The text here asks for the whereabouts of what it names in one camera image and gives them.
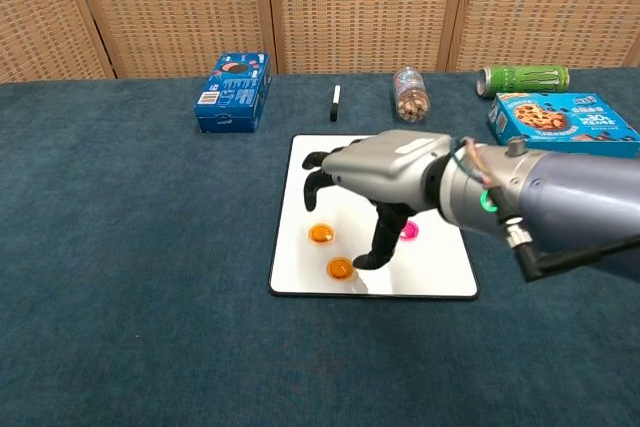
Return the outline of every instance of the cookie box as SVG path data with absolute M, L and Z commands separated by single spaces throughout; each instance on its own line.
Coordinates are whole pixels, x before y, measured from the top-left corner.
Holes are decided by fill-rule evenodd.
M 194 105 L 202 132 L 255 132 L 271 83 L 267 53 L 226 53 Z
M 524 137 L 534 149 L 636 157 L 640 135 L 597 94 L 497 94 L 489 124 L 500 144 Z

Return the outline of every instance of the energy drink can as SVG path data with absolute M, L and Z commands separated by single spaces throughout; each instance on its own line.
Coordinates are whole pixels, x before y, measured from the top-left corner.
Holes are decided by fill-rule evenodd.
M 499 92 L 566 92 L 569 69 L 564 65 L 492 65 L 480 70 L 476 92 L 493 98 Z

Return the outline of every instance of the wicker panel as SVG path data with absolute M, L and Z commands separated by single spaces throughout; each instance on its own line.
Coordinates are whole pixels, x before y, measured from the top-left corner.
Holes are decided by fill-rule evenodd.
M 640 32 L 636 37 L 636 41 L 629 49 L 627 58 L 624 59 L 624 65 L 629 67 L 640 67 Z
M 640 0 L 469 0 L 459 55 L 457 61 L 453 55 L 450 66 L 620 66 L 638 25 Z
M 447 0 L 272 0 L 280 70 L 434 70 Z
M 0 0 L 0 82 L 113 76 L 78 2 Z
M 267 19 L 259 0 L 89 2 L 119 77 L 203 75 L 222 51 L 273 50 L 268 0 Z

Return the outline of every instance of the marker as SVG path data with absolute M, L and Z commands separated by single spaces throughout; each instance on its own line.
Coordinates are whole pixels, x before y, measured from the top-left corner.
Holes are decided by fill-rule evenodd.
M 336 85 L 333 89 L 333 102 L 331 103 L 331 115 L 329 120 L 336 122 L 338 120 L 338 104 L 340 103 L 340 86 Z

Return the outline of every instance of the cookie picture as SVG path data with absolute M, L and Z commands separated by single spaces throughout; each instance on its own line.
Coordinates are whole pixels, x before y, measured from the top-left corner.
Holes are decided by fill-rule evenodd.
M 536 103 L 520 104 L 515 110 L 516 119 L 524 125 L 538 130 L 564 130 L 568 127 L 567 117 L 559 112 L 548 112 Z
M 247 64 L 241 64 L 239 62 L 228 62 L 224 64 L 221 69 L 224 72 L 229 72 L 231 74 L 242 74 L 249 70 L 249 66 Z

